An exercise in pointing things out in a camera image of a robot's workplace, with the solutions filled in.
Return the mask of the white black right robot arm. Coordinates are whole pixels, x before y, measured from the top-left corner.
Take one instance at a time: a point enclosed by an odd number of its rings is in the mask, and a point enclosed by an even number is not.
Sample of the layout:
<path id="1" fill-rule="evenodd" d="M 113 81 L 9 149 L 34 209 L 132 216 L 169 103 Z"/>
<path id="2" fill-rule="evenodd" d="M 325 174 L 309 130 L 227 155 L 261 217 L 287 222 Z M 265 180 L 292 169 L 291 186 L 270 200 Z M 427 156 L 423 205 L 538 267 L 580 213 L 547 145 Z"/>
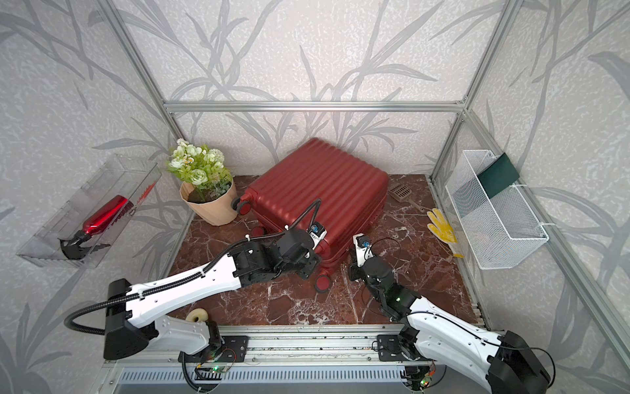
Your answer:
<path id="1" fill-rule="evenodd" d="M 354 257 L 349 279 L 360 281 L 380 312 L 402 323 L 400 349 L 411 360 L 437 361 L 471 379 L 489 393 L 545 393 L 556 380 L 521 336 L 478 328 L 435 306 L 399 284 L 381 257 Z"/>

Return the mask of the red hard-shell suitcase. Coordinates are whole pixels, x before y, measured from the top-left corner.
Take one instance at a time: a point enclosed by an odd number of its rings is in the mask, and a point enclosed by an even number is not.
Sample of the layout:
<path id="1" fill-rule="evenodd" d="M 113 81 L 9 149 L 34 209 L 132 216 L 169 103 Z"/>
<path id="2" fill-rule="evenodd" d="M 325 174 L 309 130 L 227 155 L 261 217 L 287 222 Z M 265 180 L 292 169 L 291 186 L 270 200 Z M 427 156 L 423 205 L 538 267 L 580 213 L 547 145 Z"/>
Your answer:
<path id="1" fill-rule="evenodd" d="M 317 292 L 325 293 L 354 235 L 365 232 L 381 215 L 388 182 L 381 169 L 312 138 L 252 182 L 243 195 L 232 200 L 231 208 L 240 214 L 253 212 L 262 229 L 275 233 L 321 200 L 319 209 L 299 226 L 310 229 L 314 220 L 326 229 L 315 250 L 322 262 L 314 283 Z"/>

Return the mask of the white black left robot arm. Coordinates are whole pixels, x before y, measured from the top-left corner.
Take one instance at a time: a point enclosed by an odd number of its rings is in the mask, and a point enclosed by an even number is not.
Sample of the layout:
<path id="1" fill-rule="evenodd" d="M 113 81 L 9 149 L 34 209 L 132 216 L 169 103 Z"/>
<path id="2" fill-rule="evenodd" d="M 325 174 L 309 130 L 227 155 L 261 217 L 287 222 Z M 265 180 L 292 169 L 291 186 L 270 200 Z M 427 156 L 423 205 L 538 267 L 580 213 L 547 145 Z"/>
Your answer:
<path id="1" fill-rule="evenodd" d="M 162 280 L 132 285 L 111 282 L 108 298 L 69 313 L 72 331 L 104 338 L 103 357 L 117 361 L 146 349 L 177 351 L 178 360 L 205 362 L 226 350 L 218 325 L 208 318 L 188 321 L 170 313 L 185 305 L 295 273 L 307 279 L 320 264 L 315 249 L 326 236 L 311 203 L 284 231 L 230 244 L 209 263 Z"/>

